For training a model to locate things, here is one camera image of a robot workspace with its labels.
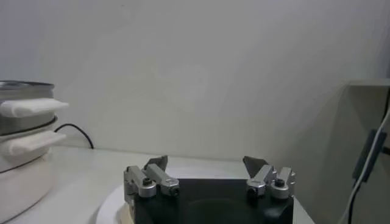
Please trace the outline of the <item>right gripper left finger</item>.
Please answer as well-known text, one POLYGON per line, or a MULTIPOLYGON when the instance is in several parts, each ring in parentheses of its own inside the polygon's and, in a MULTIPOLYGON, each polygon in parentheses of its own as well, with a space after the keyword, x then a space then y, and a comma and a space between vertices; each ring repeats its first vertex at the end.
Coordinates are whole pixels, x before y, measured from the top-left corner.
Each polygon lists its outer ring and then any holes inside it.
POLYGON ((153 198, 157 193, 169 197, 180 194, 179 180, 169 176, 165 170, 168 157, 151 158, 141 169, 138 166, 128 166, 124 173, 124 199, 127 203, 137 197, 153 198))

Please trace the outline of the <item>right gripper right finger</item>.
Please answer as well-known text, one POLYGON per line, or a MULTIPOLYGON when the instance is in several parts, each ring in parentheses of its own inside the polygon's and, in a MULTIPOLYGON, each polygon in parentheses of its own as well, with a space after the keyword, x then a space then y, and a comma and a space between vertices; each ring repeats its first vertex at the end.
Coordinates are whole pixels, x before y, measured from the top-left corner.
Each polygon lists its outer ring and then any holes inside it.
POLYGON ((294 195, 296 173, 289 167, 279 172, 265 160, 245 156, 243 163, 250 178, 246 181, 246 192, 249 198, 259 198, 270 192, 271 197, 285 200, 294 195))

